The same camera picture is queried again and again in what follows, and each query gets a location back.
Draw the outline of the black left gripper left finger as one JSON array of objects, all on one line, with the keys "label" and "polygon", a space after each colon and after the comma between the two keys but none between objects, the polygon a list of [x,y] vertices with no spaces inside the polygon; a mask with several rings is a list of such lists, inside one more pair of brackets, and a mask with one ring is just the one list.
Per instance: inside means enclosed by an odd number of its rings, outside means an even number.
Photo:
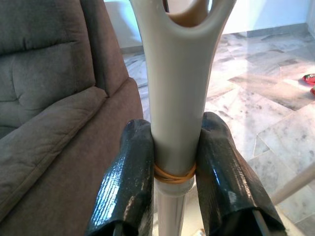
[{"label": "black left gripper left finger", "polygon": [[150,236],[153,231],[154,142],[150,123],[131,120],[105,172],[87,236]]}]

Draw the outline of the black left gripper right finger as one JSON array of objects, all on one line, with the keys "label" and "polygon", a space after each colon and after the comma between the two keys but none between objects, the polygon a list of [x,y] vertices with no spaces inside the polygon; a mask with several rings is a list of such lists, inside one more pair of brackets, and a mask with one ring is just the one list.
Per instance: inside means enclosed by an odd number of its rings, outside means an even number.
[{"label": "black left gripper right finger", "polygon": [[285,236],[256,173],[241,156],[227,124],[205,112],[197,148],[196,184],[207,236]]}]

